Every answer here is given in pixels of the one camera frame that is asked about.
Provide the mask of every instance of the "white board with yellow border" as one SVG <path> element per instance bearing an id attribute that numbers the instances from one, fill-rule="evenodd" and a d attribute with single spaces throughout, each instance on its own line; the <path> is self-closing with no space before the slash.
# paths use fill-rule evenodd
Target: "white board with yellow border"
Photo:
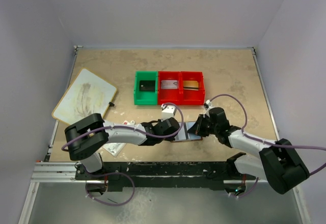
<path id="1" fill-rule="evenodd" d="M 117 88 L 87 69 L 81 69 L 52 112 L 53 118 L 71 125 L 93 113 L 104 116 Z"/>

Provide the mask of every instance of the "wooden table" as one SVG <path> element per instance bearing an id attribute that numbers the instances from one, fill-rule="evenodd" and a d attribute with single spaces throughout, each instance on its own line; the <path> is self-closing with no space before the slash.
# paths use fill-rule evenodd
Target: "wooden table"
<path id="1" fill-rule="evenodd" d="M 249 122 L 246 131 L 276 139 L 255 61 L 249 49 L 81 49 L 71 80 L 84 67 L 118 88 L 113 99 L 115 106 L 108 109 L 104 116 L 106 120 L 115 123 L 135 120 L 136 123 L 141 123 L 160 118 L 159 106 L 133 104 L 134 76 L 137 70 L 202 71 L 207 99 L 221 93 L 234 95 L 247 110 Z M 230 124 L 243 125 L 243 112 L 231 98 L 218 98 L 214 104 L 224 108 Z M 181 108 L 185 121 L 195 121 L 198 114 L 204 111 L 202 106 Z M 70 161 L 68 153 L 61 151 L 61 146 L 66 142 L 66 127 L 59 122 L 50 161 Z M 209 136 L 197 142 L 162 142 L 153 147 L 128 144 L 117 157 L 105 149 L 100 149 L 99 152 L 103 161 L 225 161 L 238 151 L 221 145 L 215 136 Z"/>

